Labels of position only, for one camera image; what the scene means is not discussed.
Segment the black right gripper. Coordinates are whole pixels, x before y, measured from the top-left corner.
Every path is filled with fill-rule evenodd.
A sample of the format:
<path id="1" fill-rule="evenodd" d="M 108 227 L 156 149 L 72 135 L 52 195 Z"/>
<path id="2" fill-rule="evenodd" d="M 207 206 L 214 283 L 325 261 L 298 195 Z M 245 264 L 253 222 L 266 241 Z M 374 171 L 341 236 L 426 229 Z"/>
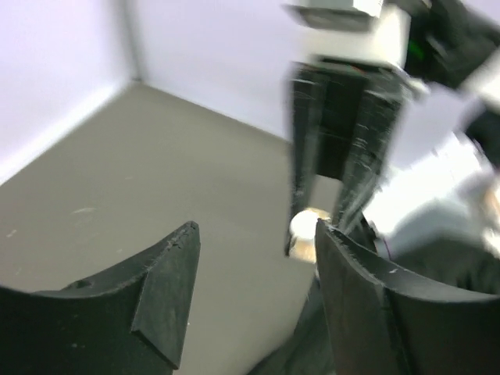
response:
<path id="1" fill-rule="evenodd" d="M 400 73 L 362 63 L 295 64 L 290 220 L 308 206 L 320 175 L 343 183 L 332 224 L 357 225 L 377 188 L 406 86 Z"/>

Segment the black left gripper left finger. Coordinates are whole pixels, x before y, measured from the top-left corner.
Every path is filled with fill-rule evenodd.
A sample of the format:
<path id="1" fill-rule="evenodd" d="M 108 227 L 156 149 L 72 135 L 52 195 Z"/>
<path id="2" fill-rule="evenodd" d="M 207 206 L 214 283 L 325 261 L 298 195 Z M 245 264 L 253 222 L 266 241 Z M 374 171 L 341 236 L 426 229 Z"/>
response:
<path id="1" fill-rule="evenodd" d="M 171 374 L 198 270 L 198 224 L 59 291 L 1 289 L 4 374 Z"/>

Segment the beige nail polish bottle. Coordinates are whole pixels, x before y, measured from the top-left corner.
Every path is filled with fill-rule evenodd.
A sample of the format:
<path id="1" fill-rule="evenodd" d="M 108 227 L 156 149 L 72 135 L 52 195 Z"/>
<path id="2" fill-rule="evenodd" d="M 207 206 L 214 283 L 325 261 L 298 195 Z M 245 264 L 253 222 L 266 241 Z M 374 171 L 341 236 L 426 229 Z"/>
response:
<path id="1" fill-rule="evenodd" d="M 312 207 L 298 212 L 292 218 L 289 225 L 291 258 L 316 264 L 315 236 L 319 219 L 329 221 L 329 213 Z"/>

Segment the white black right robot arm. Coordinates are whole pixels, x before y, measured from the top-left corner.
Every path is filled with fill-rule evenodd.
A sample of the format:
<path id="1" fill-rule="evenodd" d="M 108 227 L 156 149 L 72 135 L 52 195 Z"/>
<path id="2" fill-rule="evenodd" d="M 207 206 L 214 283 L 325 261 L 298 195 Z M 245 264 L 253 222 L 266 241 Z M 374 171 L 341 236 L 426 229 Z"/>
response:
<path id="1" fill-rule="evenodd" d="M 285 253 L 314 263 L 317 223 L 391 261 L 472 255 L 499 235 L 499 27 L 461 1 L 295 1 Z M 402 114 L 432 85 L 479 109 L 392 171 Z"/>

